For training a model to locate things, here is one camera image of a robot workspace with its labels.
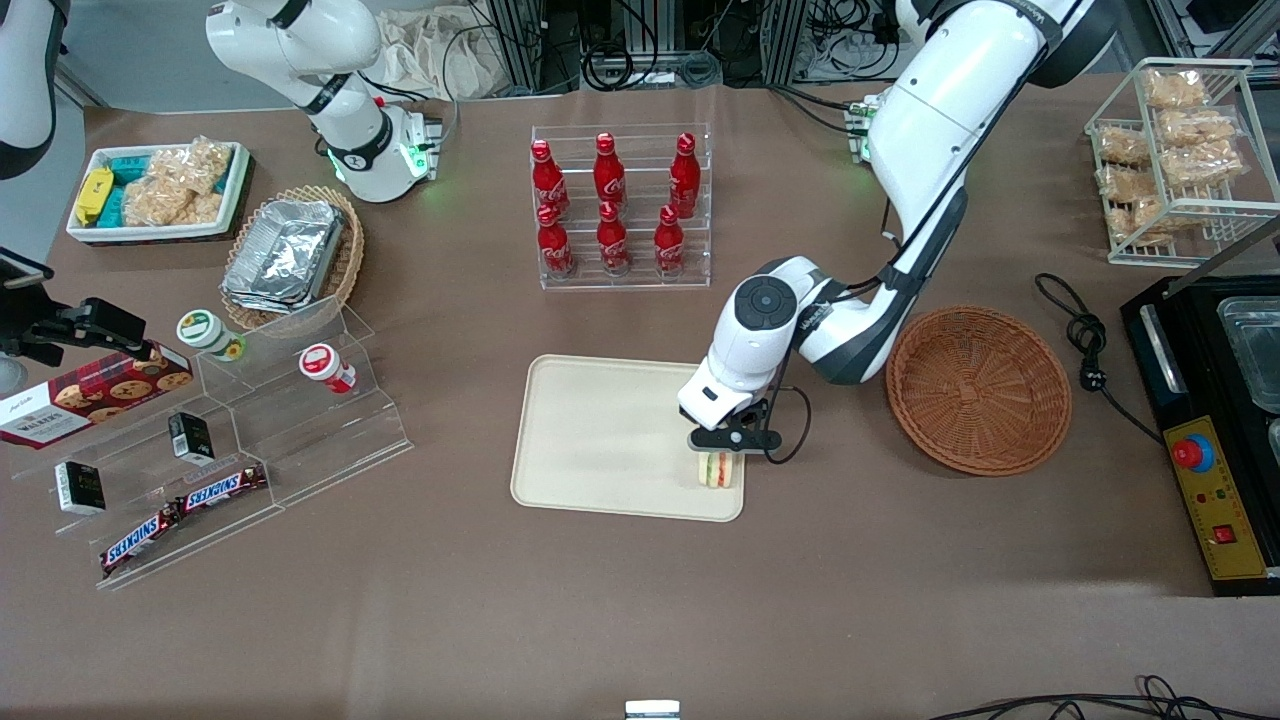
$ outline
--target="white device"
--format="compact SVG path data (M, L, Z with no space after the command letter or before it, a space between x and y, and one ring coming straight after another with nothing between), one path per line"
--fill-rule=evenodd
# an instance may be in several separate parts
M431 176L434 141L422 115L379 106L360 77L378 61L381 35L358 0L219 3L205 35L224 65L311 117L338 179L356 197L396 200Z
M965 168L991 126L1023 85L1062 85L1115 32L1103 0L899 0L897 12L923 47L873 99L865 155L906 240L858 286L805 258L776 260L742 281L707 357L677 393L681 413L700 425L690 434L695 450L781 445L768 430L764 395L792 348L831 383L876 375L960 224ZM870 300L859 297L870 290Z

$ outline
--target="wire rack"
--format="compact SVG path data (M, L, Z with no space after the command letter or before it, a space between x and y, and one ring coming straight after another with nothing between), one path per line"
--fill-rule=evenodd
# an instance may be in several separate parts
M1161 211L1128 236L1108 233L1108 261L1121 265L1196 268L1280 214L1280 183L1276 182L1270 152L1265 145L1260 145L1265 142L1262 140L1265 136L1247 79L1252 67L1253 63L1249 60L1147 58L1134 67L1098 111L1089 118L1084 132L1092 145L1094 170L1101 173L1106 164L1101 156L1102 128L1140 131L1151 152L1156 192L1162 200ZM1207 105L1235 106L1244 131L1244 137L1238 138L1242 156L1248 160L1253 172L1262 173L1263 182L1248 183L1248 192L1242 192L1239 186L1233 188L1233 181L1196 187L1176 187L1167 183L1158 163L1160 154L1166 146L1160 133L1155 132L1156 113L1160 110L1148 104L1140 82L1142 74L1148 68L1165 72L1196 70L1204 83ZM1248 197L1238 197L1236 193ZM1116 208L1101 188L1098 195L1103 214ZM1170 233L1171 242L1155 245L1144 242L1153 227L1164 225L1171 218L1192 219L1202 227Z

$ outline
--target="brown table surface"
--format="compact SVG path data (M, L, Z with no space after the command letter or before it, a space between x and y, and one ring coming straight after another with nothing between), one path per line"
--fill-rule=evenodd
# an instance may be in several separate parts
M1115 395L1149 419L1117 307L1162 273L1105 261L1080 135L1119 81L1028 88L1010 108L973 164L968 217L918 310L1011 313L1074 377L1066 316L1032 286L1037 272L1059 273L1110 324ZM713 286L544 293L530 126L662 122L712 105ZM335 184L298 111L108 110L86 113L86 126L90 149L238 140L259 161L251 208L287 187ZM727 293L763 263L805 254L847 281L877 270L892 252L878 233L883 200L842 138L764 91L465 105L439 181L357 204L369 247L352 306L379 333L375 369L417 447L116 593L95 591L84 547L54 538L0 483L0 707L37 719L561 719L673 697L692 719L905 719L1030 693L1130 692L1135 675L1158 673L1183 693L1280 710L1280 600L1207 597L1161 450L1079 388L1048 462L979 479L915 450L881 380L827 387L795 363L814 398L809 443L783 468L751 462L732 523L512 501L532 359L696 363ZM59 237L50 291L108 297L169 342L184 310L219 307L227 249ZM93 355L69 352L68 365Z

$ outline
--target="round basket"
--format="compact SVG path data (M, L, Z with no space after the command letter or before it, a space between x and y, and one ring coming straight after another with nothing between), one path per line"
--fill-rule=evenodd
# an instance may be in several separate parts
M913 322L884 383L911 441L973 475L1030 470L1053 455L1071 421L1071 389L1053 351L987 307L943 307Z
M351 291L356 287L356 275L360 274L360 263L365 259L365 231L360 225L360 218L356 215L356 209L351 206L351 201L343 197L339 192L328 187L296 187L292 190L285 190L280 192L271 200L301 200L305 202L323 200L334 208L338 208L346 215L346 224L342 228L342 234L338 236L338 251L333 256L333 264L329 265L329 277L325 281L324 290L320 292L320 297L329 297L332 295L338 296L342 304L347 302L351 297ZM241 246L244 243L244 236L248 233L248 228L253 225L257 220L259 214L266 202L259 205L257 210L244 220L241 225L239 232L236 234L236 243L232 245L230 255L227 258L227 268L232 266L236 261L236 255L239 254ZM342 311L342 304L333 304L333 313L329 316L321 318L324 313L317 313L314 316L307 318L307 325L310 324L324 324L333 319L334 313ZM241 307L230 301L227 295L223 295L223 307L227 309L227 315L236 322L237 325L251 331L253 328L260 328L271 320L285 316L283 313L268 313L265 310L250 310L248 307ZM291 331L307 332L306 328L291 328Z

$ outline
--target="yellow panel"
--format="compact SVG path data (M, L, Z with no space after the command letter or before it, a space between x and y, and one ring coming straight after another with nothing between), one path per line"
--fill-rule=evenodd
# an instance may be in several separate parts
M1222 446L1217 442L1213 423L1206 415L1170 428L1165 430L1165 443L1172 452L1175 442L1193 433L1208 439L1213 448L1213 466L1204 473L1194 473L1175 464L1174 470L1178 473L1183 502L1190 512L1208 573L1215 580L1265 578L1266 564L1258 550L1258 539L1240 505L1240 495L1235 489L1235 480L1231 479L1231 470L1222 457ZM1235 542L1224 543L1216 539L1215 528L1222 527L1230 528Z

